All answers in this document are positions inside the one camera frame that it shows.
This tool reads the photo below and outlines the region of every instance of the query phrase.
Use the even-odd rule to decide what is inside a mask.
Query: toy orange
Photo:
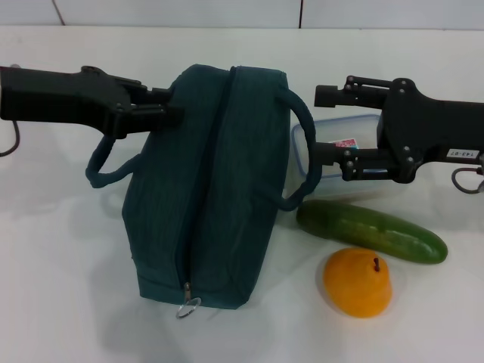
[[[336,306],[357,318],[380,314],[392,299],[388,266],[372,250],[345,248],[334,253],[323,281]]]

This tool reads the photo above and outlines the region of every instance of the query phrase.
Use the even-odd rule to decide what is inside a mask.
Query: clear plastic box
[[[379,115],[361,115],[337,119],[315,121],[316,141],[334,142],[338,146],[354,148],[377,147],[377,125]],[[308,148],[301,125],[295,125],[291,131],[292,156],[295,160],[295,185],[306,179],[308,171]],[[338,198],[387,191],[394,181],[390,180],[358,180],[344,181],[341,178],[339,164],[323,166],[323,175],[314,195],[316,197]]]

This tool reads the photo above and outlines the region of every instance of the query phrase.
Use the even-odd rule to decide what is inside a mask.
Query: fruit stem
[[[378,258],[374,258],[373,261],[375,262],[375,271],[380,272],[380,261]]]

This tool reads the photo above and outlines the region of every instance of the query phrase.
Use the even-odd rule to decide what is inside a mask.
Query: cucumber
[[[308,200],[297,210],[302,230],[317,237],[387,253],[412,262],[436,264],[447,257],[439,236],[403,219],[326,200]]]

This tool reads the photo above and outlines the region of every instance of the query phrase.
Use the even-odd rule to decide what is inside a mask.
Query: dark teal lunch bag
[[[236,309],[256,284],[278,209],[295,209],[321,179],[310,157],[306,182],[281,197],[290,110],[309,150],[314,123],[277,70],[196,65],[171,89],[182,124],[150,133],[142,152],[109,174],[99,173],[114,144],[104,137],[86,175],[101,188],[132,173],[123,219],[141,296]]]

